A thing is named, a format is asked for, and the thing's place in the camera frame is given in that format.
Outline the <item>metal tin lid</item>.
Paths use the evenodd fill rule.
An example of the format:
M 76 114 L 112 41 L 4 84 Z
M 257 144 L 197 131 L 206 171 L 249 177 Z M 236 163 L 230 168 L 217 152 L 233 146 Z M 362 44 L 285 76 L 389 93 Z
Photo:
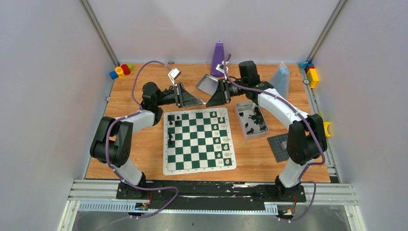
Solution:
M 210 96 L 212 96 L 216 92 L 217 86 L 218 78 L 209 74 L 204 75 L 202 79 L 196 84 L 197 89 Z

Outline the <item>metal tin box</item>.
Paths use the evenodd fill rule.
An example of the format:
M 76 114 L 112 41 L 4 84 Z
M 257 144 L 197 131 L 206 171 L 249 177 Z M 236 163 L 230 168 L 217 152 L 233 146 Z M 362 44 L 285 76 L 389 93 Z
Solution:
M 252 101 L 237 103 L 235 112 L 245 140 L 261 138 L 269 132 L 260 107 Z

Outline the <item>grey lego baseplate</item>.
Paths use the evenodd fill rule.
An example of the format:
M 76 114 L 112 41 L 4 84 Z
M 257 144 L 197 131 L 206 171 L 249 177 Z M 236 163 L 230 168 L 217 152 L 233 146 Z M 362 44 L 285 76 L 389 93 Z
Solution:
M 288 133 L 267 138 L 277 163 L 287 161 L 289 159 L 289 155 L 286 150 L 287 138 Z

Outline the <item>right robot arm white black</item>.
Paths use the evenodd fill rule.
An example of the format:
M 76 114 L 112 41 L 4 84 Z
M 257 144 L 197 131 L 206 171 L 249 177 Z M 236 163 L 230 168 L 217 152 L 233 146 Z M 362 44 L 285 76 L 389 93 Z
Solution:
M 239 63 L 240 78 L 232 80 L 226 62 L 217 65 L 224 77 L 217 82 L 217 89 L 205 104 L 206 107 L 230 103 L 233 96 L 245 95 L 247 99 L 264 108 L 277 118 L 287 129 L 286 150 L 289 159 L 284 170 L 276 179 L 275 195 L 287 201 L 294 194 L 293 187 L 301 182 L 302 176 L 311 165 L 325 163 L 324 152 L 327 139 L 323 119 L 319 114 L 310 115 L 282 97 L 272 84 L 261 81 L 253 61 Z

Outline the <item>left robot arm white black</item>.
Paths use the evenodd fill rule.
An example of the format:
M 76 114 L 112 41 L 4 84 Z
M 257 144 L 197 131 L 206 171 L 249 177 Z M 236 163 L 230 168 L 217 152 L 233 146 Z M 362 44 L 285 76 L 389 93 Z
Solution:
M 179 108 L 201 105 L 202 100 L 186 91 L 182 83 L 160 90 L 153 82 L 142 87 L 141 110 L 123 117 L 101 118 L 90 146 L 90 156 L 106 164 L 121 181 L 129 185 L 129 193 L 136 199 L 147 194 L 146 178 L 130 159 L 132 135 L 155 126 L 162 118 L 162 105 L 175 104 Z

